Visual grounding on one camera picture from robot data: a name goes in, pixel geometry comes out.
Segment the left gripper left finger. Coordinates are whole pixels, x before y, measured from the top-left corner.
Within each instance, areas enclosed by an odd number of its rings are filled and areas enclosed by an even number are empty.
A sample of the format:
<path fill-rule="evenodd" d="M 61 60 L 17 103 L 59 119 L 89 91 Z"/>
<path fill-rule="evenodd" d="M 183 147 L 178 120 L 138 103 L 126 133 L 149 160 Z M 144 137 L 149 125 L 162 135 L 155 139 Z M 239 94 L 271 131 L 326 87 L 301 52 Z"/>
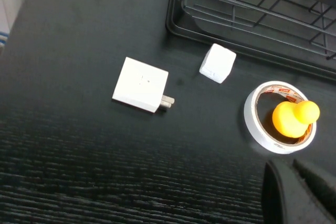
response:
<path fill-rule="evenodd" d="M 317 200 L 293 167 L 281 160 L 265 165 L 261 206 L 264 223 L 328 223 Z"/>

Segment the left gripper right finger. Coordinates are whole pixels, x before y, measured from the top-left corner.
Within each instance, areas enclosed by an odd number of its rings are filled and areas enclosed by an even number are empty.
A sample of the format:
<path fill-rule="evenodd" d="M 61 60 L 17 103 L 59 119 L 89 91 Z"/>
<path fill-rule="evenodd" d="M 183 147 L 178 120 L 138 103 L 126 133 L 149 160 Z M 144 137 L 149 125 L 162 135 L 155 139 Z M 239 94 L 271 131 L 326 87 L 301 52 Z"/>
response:
<path fill-rule="evenodd" d="M 320 210 L 335 223 L 335 176 L 308 161 L 295 159 L 293 167 L 317 200 Z"/>

